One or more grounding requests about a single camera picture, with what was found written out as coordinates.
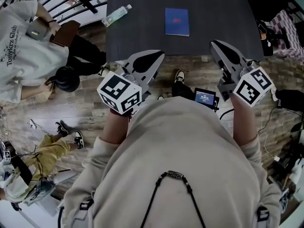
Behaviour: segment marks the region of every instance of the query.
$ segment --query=black table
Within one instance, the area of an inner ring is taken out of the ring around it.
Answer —
[[[129,13],[106,31],[107,61],[159,49],[166,55],[209,55],[209,42],[223,40],[246,58],[262,60],[257,24],[247,0],[108,0],[107,15],[121,6]],[[165,8],[188,9],[190,36],[165,35]]]

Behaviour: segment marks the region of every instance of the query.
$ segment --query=small display screen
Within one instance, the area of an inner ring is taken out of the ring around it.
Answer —
[[[198,103],[213,105],[214,104],[214,95],[197,91],[196,95],[195,95],[195,101]]]

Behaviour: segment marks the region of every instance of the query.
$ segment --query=blue book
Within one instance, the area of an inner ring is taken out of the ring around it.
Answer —
[[[166,8],[166,35],[190,35],[187,9]]]

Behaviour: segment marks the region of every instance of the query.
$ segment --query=hand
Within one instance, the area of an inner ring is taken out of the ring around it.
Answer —
[[[41,85],[39,86],[39,89],[41,92],[49,92],[53,90],[53,83],[46,85],[47,80],[44,80]]]
[[[59,31],[61,28],[61,26],[56,21],[49,23],[48,26],[53,35],[56,35],[57,31]]]

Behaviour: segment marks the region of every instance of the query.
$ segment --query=black drawstring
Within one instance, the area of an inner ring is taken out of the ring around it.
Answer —
[[[162,179],[163,179],[165,176],[167,176],[167,175],[170,176],[170,177],[173,177],[173,178],[175,178],[175,179],[183,180],[183,182],[184,182],[185,185],[186,185],[186,188],[187,188],[188,193],[191,195],[191,198],[192,198],[192,201],[193,201],[195,210],[196,210],[196,212],[197,212],[197,214],[198,214],[198,216],[199,216],[201,225],[203,226],[203,228],[206,228],[205,223],[204,223],[204,221],[203,221],[203,218],[202,218],[202,216],[201,216],[201,214],[200,214],[199,207],[197,206],[196,201],[195,201],[195,198],[194,198],[194,196],[193,196],[192,188],[191,188],[190,184],[188,183],[187,179],[184,177],[183,174],[178,173],[178,172],[175,172],[175,171],[164,172],[164,173],[158,178],[157,182],[155,183],[155,189],[154,189],[154,192],[153,192],[153,194],[152,194],[152,197],[151,197],[151,200],[150,200],[150,203],[149,203],[147,212],[146,212],[146,214],[145,214],[145,216],[144,216],[144,218],[143,218],[141,228],[143,228],[144,224],[146,223],[146,219],[147,219],[148,214],[149,214],[149,212],[150,212],[151,205],[152,205],[152,202],[153,202],[154,197],[155,197],[155,193],[156,193],[158,187],[160,186]]]

